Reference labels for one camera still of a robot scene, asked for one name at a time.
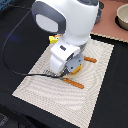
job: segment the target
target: woven placemat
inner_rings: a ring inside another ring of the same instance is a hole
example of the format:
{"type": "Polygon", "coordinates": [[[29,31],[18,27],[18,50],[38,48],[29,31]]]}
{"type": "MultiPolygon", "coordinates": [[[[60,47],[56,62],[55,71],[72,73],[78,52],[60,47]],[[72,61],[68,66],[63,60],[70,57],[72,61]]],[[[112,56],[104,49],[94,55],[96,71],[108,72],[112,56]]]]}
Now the woven placemat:
{"type": "MultiPolygon", "coordinates": [[[[43,73],[49,69],[50,44],[30,73],[43,73]]],[[[96,100],[103,82],[113,45],[96,40],[86,44],[83,54],[97,59],[84,61],[82,70],[71,79],[84,85],[79,89],[59,79],[44,76],[25,77],[13,96],[46,110],[80,128],[89,126],[96,100]]]]}

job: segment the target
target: black cable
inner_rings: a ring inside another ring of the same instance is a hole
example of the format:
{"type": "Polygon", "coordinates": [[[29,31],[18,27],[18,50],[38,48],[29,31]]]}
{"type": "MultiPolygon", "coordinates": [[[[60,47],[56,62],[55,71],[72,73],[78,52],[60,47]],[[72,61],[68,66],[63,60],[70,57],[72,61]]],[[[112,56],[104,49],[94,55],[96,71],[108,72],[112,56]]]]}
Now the black cable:
{"type": "Polygon", "coordinates": [[[18,122],[18,128],[20,128],[20,123],[18,122]]]}
{"type": "Polygon", "coordinates": [[[31,8],[26,8],[26,7],[21,7],[21,6],[14,6],[14,5],[11,5],[11,4],[4,4],[4,3],[0,3],[0,5],[10,6],[10,7],[14,7],[14,8],[21,8],[21,9],[26,9],[26,10],[31,9],[31,8]]]}
{"type": "Polygon", "coordinates": [[[60,77],[63,77],[63,75],[60,75],[60,76],[52,76],[52,75],[47,75],[47,74],[23,74],[23,73],[19,73],[19,72],[16,72],[14,70],[12,70],[6,63],[5,61],[5,58],[4,58],[4,55],[5,55],[5,47],[6,47],[6,44],[7,44],[7,41],[9,40],[10,36],[13,34],[13,32],[19,27],[19,25],[24,21],[24,19],[28,16],[28,14],[31,12],[31,10],[29,10],[27,12],[27,14],[21,19],[21,21],[12,29],[12,31],[10,32],[10,34],[7,36],[4,44],[3,44],[3,48],[2,48],[2,60],[3,60],[3,63],[4,65],[6,66],[7,69],[9,69],[11,72],[17,74],[17,75],[21,75],[21,76],[35,76],[35,75],[39,75],[39,76],[47,76],[47,77],[51,77],[51,78],[60,78],[60,77]]]}
{"type": "Polygon", "coordinates": [[[30,128],[30,126],[31,126],[31,125],[29,125],[29,126],[26,126],[25,128],[30,128]]]}

